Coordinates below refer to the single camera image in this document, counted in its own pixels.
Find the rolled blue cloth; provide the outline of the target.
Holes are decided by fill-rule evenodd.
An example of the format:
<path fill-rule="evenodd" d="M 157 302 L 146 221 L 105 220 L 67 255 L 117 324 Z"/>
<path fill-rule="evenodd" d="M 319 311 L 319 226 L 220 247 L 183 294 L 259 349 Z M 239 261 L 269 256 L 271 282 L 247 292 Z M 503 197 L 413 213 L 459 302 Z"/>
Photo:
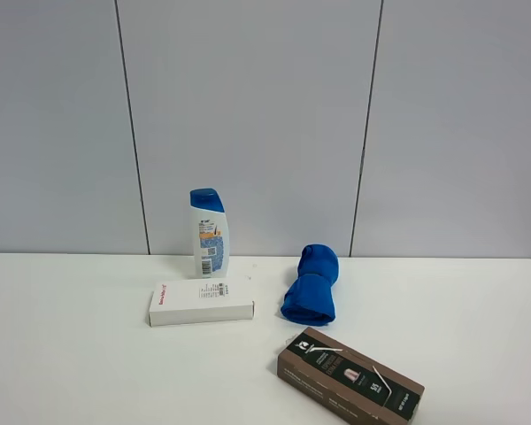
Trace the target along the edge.
<path fill-rule="evenodd" d="M 282 316 L 311 327 L 334 321 L 332 287 L 339 277 L 339 260 L 333 250 L 324 244 L 306 245 L 296 271 L 297 278 L 283 299 Z"/>

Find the white blue-capped shampoo bottle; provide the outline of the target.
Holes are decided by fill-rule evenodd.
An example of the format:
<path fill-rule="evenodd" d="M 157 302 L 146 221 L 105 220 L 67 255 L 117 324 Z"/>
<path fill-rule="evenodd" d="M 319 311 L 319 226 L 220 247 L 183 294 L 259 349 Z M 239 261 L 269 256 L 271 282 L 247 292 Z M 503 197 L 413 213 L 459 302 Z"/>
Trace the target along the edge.
<path fill-rule="evenodd" d="M 190 191 L 192 241 L 198 278 L 227 276 L 230 242 L 227 217 L 215 189 Z"/>

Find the white flat cardboard box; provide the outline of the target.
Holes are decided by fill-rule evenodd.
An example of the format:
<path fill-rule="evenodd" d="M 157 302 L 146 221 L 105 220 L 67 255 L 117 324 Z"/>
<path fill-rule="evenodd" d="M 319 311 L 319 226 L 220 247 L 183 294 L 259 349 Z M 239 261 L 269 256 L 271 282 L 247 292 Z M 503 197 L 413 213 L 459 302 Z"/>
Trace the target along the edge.
<path fill-rule="evenodd" d="M 203 278 L 156 286 L 149 309 L 151 327 L 251 320 L 255 301 L 249 280 Z"/>

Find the brown coffee capsule box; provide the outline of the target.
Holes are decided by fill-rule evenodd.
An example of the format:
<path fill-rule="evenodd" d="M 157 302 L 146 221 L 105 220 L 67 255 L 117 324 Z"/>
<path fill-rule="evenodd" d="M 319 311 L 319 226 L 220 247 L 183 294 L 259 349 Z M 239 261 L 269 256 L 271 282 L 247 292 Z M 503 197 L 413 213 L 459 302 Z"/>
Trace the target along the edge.
<path fill-rule="evenodd" d="M 410 424 L 425 390 L 311 327 L 280 352 L 277 375 L 349 424 Z"/>

